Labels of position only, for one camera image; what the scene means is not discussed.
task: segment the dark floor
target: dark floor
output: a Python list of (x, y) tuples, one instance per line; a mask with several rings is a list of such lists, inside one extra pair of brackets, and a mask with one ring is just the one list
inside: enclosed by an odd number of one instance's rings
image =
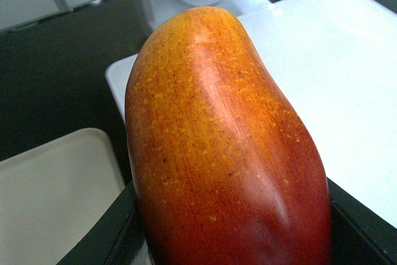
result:
[[(80, 128), (95, 127), (110, 137), (128, 182), (125, 127), (105, 71), (138, 52), (144, 41), (132, 0), (105, 2), (1, 34), (0, 161)], [(366, 233), (380, 242), (387, 235), (392, 247), (394, 230), (337, 186), (331, 184), (330, 191)]]

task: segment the white tray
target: white tray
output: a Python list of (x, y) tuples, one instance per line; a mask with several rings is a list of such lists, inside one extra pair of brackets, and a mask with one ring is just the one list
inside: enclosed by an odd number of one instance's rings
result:
[(123, 188), (110, 141), (95, 128), (2, 161), (0, 264), (56, 264)]

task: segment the beige container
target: beige container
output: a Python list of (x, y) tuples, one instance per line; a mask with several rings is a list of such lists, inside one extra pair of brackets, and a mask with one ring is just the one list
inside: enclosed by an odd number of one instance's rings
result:
[(2, 161), (0, 264), (56, 264), (123, 188), (109, 138), (95, 128)]

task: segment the white tabletop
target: white tabletop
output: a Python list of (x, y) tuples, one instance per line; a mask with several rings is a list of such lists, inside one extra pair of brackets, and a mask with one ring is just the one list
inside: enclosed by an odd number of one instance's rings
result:
[[(327, 176), (397, 228), (397, 15), (373, 0), (283, 0), (239, 19)], [(106, 74), (123, 117), (135, 58)]]

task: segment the mango skin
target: mango skin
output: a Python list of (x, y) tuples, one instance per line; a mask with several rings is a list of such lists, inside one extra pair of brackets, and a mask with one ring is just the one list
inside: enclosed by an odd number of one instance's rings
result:
[(237, 18), (197, 7), (160, 26), (125, 108), (156, 265), (330, 263), (323, 164)]

